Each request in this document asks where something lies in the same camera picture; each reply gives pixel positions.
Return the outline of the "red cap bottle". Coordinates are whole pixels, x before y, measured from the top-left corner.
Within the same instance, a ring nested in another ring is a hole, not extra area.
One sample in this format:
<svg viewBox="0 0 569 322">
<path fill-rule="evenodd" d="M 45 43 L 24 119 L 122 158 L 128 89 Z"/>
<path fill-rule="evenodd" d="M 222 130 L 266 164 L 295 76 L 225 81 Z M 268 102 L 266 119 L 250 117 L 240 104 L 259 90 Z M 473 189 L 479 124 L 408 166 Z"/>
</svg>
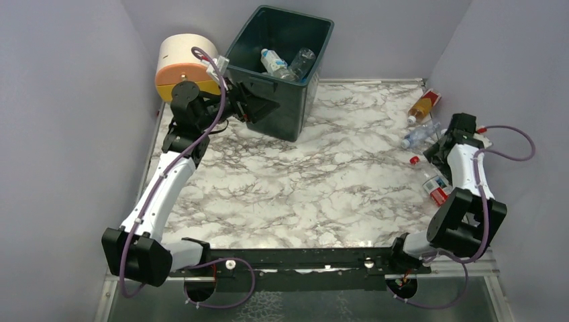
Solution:
<svg viewBox="0 0 569 322">
<path fill-rule="evenodd" d="M 423 190 L 438 207 L 442 206 L 452 192 L 452 186 L 448 180 L 425 158 L 413 156 L 409 163 L 423 181 L 421 185 Z"/>
</svg>

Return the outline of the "clear bottle light blue label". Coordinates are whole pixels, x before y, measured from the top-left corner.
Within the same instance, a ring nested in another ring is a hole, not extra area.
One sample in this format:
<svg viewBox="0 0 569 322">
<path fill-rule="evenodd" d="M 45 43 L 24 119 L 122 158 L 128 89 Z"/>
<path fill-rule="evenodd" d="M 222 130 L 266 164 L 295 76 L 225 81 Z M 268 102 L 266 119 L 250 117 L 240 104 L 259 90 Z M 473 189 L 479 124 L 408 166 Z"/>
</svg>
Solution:
<svg viewBox="0 0 569 322">
<path fill-rule="evenodd" d="M 291 78 L 288 64 L 274 50 L 262 49 L 260 61 L 271 76 L 282 79 Z"/>
</svg>

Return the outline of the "amber tea bottle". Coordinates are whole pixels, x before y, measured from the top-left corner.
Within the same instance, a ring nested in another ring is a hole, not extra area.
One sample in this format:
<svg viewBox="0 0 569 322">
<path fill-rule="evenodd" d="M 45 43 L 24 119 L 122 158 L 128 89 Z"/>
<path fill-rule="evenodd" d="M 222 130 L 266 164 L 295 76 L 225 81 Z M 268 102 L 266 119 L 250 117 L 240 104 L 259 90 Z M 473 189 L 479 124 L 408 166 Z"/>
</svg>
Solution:
<svg viewBox="0 0 569 322">
<path fill-rule="evenodd" d="M 428 89 L 415 102 L 407 112 L 407 125 L 417 125 L 421 123 L 440 101 L 442 95 L 433 89 Z"/>
</svg>

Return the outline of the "plain clear bottle white cap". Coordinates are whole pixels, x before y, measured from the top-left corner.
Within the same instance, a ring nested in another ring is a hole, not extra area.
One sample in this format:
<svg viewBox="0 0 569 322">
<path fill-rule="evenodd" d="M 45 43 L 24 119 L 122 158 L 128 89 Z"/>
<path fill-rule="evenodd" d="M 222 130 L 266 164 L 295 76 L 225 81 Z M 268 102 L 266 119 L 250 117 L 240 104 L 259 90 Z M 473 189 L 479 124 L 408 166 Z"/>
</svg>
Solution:
<svg viewBox="0 0 569 322">
<path fill-rule="evenodd" d="M 301 81 L 311 70 L 316 61 L 315 53 L 309 48 L 301 48 L 293 61 L 289 64 L 289 71 L 294 76 L 295 81 Z"/>
</svg>

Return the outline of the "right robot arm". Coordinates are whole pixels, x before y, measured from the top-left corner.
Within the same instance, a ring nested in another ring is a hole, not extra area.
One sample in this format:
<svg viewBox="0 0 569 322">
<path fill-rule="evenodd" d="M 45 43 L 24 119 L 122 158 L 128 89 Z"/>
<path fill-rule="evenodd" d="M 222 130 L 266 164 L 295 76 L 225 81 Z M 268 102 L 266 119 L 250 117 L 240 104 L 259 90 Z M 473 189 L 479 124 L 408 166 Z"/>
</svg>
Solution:
<svg viewBox="0 0 569 322">
<path fill-rule="evenodd" d="M 394 269 L 418 269 L 436 255 L 469 264 L 486 252 L 507 206 L 486 183 L 484 143 L 475 134 L 476 117 L 455 113 L 445 134 L 423 152 L 453 189 L 425 231 L 405 233 L 393 242 L 389 264 Z"/>
</svg>

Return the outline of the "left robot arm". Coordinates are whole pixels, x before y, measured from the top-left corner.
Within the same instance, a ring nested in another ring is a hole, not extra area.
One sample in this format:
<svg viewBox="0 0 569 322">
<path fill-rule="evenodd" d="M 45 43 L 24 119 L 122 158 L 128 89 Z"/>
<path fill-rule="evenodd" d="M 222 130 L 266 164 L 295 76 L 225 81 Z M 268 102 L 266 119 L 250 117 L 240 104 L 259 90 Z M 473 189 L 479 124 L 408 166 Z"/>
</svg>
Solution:
<svg viewBox="0 0 569 322">
<path fill-rule="evenodd" d="M 162 243 L 172 208 L 199 167 L 214 127 L 235 117 L 256 123 L 279 108 L 274 100 L 251 93 L 244 85 L 221 86 L 222 93 L 202 91 L 185 80 L 172 88 L 172 121 L 153 177 L 134 210 L 122 224 L 103 233 L 101 242 L 112 275 L 160 286 L 171 272 L 205 261 L 209 244 L 184 237 Z"/>
</svg>

